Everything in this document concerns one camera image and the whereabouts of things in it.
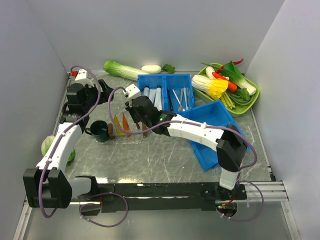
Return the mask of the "orange toothpaste tube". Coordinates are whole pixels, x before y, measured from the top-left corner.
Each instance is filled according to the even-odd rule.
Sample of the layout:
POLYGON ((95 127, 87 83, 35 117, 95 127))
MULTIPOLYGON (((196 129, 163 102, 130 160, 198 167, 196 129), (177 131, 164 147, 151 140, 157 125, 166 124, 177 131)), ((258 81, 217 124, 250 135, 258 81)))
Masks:
POLYGON ((130 132, 130 126, 124 112, 122 113, 122 126, 126 132, 130 132))

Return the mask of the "yellow toothpaste tube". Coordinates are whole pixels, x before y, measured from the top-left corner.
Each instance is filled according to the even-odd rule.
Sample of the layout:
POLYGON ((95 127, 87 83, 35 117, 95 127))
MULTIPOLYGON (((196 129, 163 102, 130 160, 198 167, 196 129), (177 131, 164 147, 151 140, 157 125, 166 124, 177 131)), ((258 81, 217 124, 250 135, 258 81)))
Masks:
POLYGON ((116 130, 117 134, 119 136, 122 136, 123 132, 120 130, 122 127, 121 127, 121 124, 120 124, 120 122, 119 122, 119 120, 118 120, 116 115, 113 117, 113 120, 114 120, 114 123, 115 123, 115 130, 116 130))

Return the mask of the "dark green mug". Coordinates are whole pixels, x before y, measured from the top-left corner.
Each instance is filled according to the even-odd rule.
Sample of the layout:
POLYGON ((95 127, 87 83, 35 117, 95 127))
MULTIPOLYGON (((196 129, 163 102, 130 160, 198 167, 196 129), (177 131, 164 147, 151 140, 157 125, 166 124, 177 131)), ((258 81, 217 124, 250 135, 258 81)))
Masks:
POLYGON ((90 127, 87 127, 84 132, 93 138, 98 143, 104 143, 110 139, 108 134, 108 124, 103 120, 94 121, 90 127))

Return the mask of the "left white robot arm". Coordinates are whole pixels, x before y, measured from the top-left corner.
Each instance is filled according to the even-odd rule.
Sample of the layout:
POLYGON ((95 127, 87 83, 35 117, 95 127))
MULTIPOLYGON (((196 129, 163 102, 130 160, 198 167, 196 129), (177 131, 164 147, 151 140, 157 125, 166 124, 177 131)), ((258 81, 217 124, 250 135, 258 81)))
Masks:
POLYGON ((23 174, 30 207, 65 209, 72 199, 81 195, 87 201, 98 197, 99 188, 94 176, 77 176, 72 180, 65 176, 69 157, 90 119, 88 112, 95 104, 106 103, 113 91, 103 79, 99 79, 98 83, 100 89, 81 83, 72 83, 67 87, 67 101, 63 105, 58 131, 51 146, 37 166, 26 169, 23 174))

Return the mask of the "white toothpaste tube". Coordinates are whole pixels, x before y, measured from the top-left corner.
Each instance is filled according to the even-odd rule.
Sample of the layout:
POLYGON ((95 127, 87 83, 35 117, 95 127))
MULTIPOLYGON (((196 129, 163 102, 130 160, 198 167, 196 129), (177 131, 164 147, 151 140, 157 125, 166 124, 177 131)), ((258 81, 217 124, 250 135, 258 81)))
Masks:
POLYGON ((150 94, 150 88, 148 86, 145 86, 143 89, 143 96, 149 97, 150 94))

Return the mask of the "blue toiletry double bin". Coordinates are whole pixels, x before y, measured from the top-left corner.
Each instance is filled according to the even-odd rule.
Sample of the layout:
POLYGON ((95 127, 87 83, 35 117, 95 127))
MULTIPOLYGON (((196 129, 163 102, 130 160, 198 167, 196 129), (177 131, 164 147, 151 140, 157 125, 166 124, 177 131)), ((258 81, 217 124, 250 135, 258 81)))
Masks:
POLYGON ((158 110, 180 113, 174 109, 173 89, 186 88, 190 109, 194 108, 195 100, 191 76, 189 74, 147 74, 139 75, 137 86, 143 95, 144 87, 149 87, 149 99, 158 110))

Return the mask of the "white toothbrush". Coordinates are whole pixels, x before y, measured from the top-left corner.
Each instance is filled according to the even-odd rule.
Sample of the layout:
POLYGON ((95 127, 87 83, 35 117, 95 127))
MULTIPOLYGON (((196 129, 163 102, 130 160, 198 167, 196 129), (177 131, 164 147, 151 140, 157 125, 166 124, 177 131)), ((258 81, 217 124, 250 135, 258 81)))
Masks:
POLYGON ((183 87, 181 89, 173 89, 171 90, 171 93, 174 97, 174 110, 178 112, 184 112, 191 108, 189 105, 189 96, 186 87, 183 87))

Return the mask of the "green vegetable tray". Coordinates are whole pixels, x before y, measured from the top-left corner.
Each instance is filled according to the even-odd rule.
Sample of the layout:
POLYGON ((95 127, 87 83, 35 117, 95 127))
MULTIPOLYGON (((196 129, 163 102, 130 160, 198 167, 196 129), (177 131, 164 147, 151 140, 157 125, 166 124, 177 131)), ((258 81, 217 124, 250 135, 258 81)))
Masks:
POLYGON ((205 63, 191 79, 193 91, 205 103, 220 100, 233 117, 248 111, 259 97, 259 87, 241 73, 239 61, 205 63))

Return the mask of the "white radish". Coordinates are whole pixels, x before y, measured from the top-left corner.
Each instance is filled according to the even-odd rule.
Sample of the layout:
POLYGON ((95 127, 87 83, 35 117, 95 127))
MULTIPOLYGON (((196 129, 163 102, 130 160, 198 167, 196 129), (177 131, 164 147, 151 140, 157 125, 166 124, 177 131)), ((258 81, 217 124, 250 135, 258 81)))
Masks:
POLYGON ((160 65, 144 65, 141 67, 141 70, 153 74, 159 74, 162 71, 162 67, 160 65))

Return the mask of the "yellow white cabbage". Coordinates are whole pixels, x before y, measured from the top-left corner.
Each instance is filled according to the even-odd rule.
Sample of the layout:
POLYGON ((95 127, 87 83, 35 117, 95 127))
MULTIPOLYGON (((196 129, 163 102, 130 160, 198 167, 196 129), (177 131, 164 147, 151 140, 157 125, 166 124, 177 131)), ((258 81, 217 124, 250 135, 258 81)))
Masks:
POLYGON ((229 82, 223 79, 210 79, 203 75, 194 75, 191 80, 193 88, 208 94, 213 100, 221 98, 227 90, 229 82))

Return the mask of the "green beans bundle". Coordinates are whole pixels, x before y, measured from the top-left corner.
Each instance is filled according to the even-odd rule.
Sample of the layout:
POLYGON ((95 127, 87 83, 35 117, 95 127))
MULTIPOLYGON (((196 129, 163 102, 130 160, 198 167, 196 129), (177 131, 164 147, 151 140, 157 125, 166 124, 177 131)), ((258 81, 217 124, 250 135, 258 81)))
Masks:
POLYGON ((222 96, 223 100, 225 101, 228 109, 234 109, 236 106, 238 107, 247 107, 251 104, 252 98, 250 97, 249 100, 245 100, 241 96, 236 94, 230 93, 225 91, 222 96))

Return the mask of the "orange carrot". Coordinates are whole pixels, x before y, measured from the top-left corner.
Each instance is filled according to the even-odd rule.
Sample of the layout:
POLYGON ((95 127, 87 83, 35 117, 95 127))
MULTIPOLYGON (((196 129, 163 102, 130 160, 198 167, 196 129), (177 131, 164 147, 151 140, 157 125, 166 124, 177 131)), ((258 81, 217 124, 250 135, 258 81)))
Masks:
POLYGON ((234 93, 234 92, 237 91, 238 86, 237 86, 236 84, 234 84, 233 82, 231 82, 231 81, 229 81, 229 80, 227 80, 226 82, 228 83, 228 85, 227 85, 227 90, 228 90, 228 91, 230 91, 230 92, 232 92, 232 93, 234 93))

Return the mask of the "bok choy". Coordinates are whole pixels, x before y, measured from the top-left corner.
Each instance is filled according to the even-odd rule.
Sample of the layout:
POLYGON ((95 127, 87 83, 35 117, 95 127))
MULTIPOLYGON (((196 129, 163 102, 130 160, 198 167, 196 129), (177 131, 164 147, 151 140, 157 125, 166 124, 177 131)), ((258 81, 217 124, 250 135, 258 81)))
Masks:
POLYGON ((224 77, 229 77, 231 82, 236 84, 239 88, 246 89, 250 96, 254 95, 257 91, 254 86, 247 82, 246 78, 232 61, 225 65, 224 69, 220 71, 220 74, 224 77))

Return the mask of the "red chili pepper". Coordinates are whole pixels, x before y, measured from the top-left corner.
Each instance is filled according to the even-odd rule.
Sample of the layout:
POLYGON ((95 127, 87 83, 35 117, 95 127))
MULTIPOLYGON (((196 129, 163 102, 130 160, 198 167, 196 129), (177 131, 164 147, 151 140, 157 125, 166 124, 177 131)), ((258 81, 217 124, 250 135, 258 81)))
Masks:
MULTIPOLYGON (((238 64, 242 63, 243 60, 244 60, 244 59, 242 58, 242 59, 239 60, 239 61, 233 61, 233 64, 234 64, 234 65, 238 65, 238 64)), ((221 66, 220 68, 218 68, 215 72, 216 72, 217 74, 219 74, 220 71, 225 68, 225 66, 226 66, 226 65, 222 65, 222 66, 221 66)))

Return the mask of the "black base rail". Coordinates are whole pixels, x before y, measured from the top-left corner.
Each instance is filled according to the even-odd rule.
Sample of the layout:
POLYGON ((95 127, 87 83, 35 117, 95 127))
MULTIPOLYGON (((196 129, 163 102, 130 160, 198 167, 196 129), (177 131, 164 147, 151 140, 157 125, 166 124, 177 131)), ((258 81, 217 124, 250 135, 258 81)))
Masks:
POLYGON ((98 203, 103 213, 118 211, 191 210, 215 211, 216 204, 246 200, 243 184, 228 190, 218 182, 99 183, 94 193, 73 202, 98 203))

